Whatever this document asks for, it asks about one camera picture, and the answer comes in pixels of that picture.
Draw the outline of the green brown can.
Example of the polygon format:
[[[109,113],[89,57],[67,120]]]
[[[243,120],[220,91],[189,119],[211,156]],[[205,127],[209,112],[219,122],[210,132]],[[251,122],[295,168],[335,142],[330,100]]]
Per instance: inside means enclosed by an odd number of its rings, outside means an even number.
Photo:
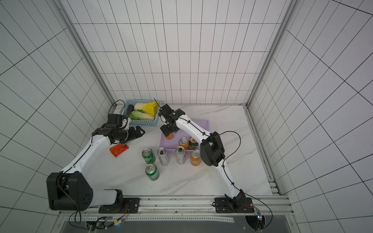
[[[198,148],[198,142],[194,138],[190,138],[188,142],[188,149],[196,150]]]

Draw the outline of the green sprite can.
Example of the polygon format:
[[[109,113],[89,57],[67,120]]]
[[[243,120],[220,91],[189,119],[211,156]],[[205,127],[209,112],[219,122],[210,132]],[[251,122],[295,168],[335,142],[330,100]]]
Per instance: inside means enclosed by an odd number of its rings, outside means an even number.
[[[148,164],[145,173],[151,181],[157,180],[160,176],[159,170],[155,164]]]
[[[141,155],[142,155],[142,158],[144,159],[144,161],[146,162],[146,164],[153,164],[156,161],[156,158],[155,158],[151,148],[145,148],[142,151]]]

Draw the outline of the silver slim can back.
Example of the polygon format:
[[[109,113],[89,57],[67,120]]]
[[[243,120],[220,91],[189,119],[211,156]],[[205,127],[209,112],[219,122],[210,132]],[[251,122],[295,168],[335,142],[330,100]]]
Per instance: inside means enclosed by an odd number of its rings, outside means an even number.
[[[169,164],[170,161],[168,158],[167,150],[164,147],[160,147],[157,150],[157,155],[158,155],[161,165],[166,166]]]

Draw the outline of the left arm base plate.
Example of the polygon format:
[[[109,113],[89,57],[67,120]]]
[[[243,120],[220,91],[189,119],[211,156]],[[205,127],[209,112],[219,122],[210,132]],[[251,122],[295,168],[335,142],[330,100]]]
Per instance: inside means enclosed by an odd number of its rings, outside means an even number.
[[[99,208],[100,214],[136,214],[139,210],[140,198],[122,198],[112,205],[103,205]]]

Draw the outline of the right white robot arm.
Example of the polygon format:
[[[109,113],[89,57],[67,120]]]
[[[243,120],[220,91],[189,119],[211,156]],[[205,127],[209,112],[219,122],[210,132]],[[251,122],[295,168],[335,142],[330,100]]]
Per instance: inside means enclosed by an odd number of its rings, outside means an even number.
[[[224,207],[236,212],[244,203],[246,196],[243,190],[237,188],[229,177],[230,171],[227,167],[225,149],[217,132],[209,132],[191,120],[181,109],[173,110],[167,104],[159,109],[159,117],[164,120],[161,131],[165,136],[177,133],[179,130],[186,132],[200,145],[202,161],[207,166],[214,166],[229,188],[225,195]]]

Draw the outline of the silver slim can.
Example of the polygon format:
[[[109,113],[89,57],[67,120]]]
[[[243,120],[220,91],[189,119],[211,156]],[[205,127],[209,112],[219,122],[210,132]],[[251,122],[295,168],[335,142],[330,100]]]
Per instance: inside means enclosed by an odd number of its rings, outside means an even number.
[[[169,164],[170,161],[168,158],[167,150],[164,147],[160,147],[157,150],[157,155],[158,155],[161,165],[166,166]]]
[[[186,161],[185,148],[183,146],[178,146],[175,149],[175,154],[176,154],[176,162],[181,165],[184,164]]]

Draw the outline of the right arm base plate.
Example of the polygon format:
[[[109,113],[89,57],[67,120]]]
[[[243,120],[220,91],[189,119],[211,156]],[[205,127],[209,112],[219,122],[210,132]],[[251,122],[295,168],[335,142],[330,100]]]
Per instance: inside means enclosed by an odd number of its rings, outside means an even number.
[[[245,198],[242,201],[231,200],[227,197],[215,198],[212,206],[215,208],[215,212],[219,214],[251,214],[255,212],[251,198]]]

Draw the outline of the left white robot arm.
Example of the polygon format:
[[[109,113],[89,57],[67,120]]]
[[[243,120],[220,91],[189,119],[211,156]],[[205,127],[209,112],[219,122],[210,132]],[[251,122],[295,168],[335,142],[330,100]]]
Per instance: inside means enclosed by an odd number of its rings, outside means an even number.
[[[49,207],[53,211],[84,211],[92,207],[110,209],[118,213],[124,209],[124,198],[119,189],[94,190],[86,177],[105,150],[115,142],[121,144],[140,138],[145,131],[101,127],[96,129],[84,149],[60,172],[46,179]]]

